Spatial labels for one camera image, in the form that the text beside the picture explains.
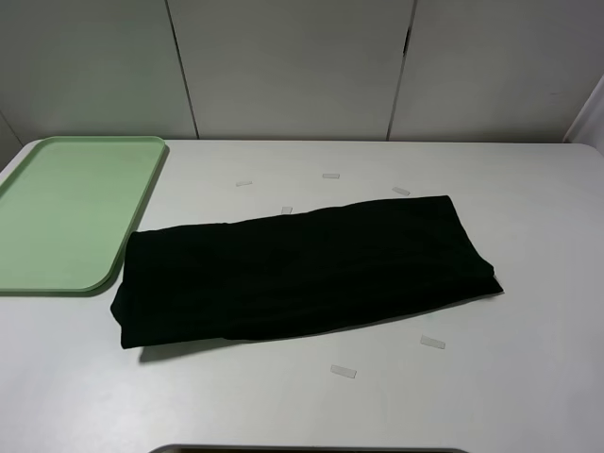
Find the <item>clear tape strip back right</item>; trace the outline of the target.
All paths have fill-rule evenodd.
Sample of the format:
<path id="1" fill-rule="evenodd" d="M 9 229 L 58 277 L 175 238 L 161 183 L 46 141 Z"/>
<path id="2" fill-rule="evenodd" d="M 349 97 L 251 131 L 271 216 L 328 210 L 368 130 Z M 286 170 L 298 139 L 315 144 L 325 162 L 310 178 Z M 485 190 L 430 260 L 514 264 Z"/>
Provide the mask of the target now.
<path id="1" fill-rule="evenodd" d="M 411 194 L 409 191 L 399 188 L 399 187 L 393 187 L 392 190 L 393 190 L 393 192 L 399 193 L 404 196 L 409 196 Z"/>

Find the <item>black short sleeve t-shirt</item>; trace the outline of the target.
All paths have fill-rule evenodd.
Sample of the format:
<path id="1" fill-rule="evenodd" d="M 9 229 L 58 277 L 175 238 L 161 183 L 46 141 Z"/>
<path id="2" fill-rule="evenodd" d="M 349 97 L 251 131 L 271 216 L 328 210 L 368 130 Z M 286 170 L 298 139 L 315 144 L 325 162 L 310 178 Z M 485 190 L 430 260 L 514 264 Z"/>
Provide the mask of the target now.
<path id="1" fill-rule="evenodd" d="M 135 232 L 110 311 L 128 349 L 305 337 L 501 291 L 442 195 Z"/>

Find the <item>clear tape strip front right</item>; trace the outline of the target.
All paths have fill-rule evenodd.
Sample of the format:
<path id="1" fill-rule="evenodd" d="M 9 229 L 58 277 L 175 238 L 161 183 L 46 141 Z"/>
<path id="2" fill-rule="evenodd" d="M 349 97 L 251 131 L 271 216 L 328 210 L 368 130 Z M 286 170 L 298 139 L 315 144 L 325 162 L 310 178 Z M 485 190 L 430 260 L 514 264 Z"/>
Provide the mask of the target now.
<path id="1" fill-rule="evenodd" d="M 445 342 L 430 338 L 426 335 L 421 336 L 420 344 L 428 346 L 428 347 L 436 348 L 436 349 L 441 349 L 441 350 L 445 349 Z"/>

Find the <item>light green plastic tray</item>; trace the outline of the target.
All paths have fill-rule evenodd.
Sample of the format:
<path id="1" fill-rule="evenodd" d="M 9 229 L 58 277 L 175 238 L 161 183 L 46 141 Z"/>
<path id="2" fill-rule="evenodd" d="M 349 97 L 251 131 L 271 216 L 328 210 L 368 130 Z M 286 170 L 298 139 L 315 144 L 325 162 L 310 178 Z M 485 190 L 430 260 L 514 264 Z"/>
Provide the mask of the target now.
<path id="1" fill-rule="evenodd" d="M 84 294 L 112 274 L 166 153 L 158 137 L 53 137 L 1 184 L 1 292 Z"/>

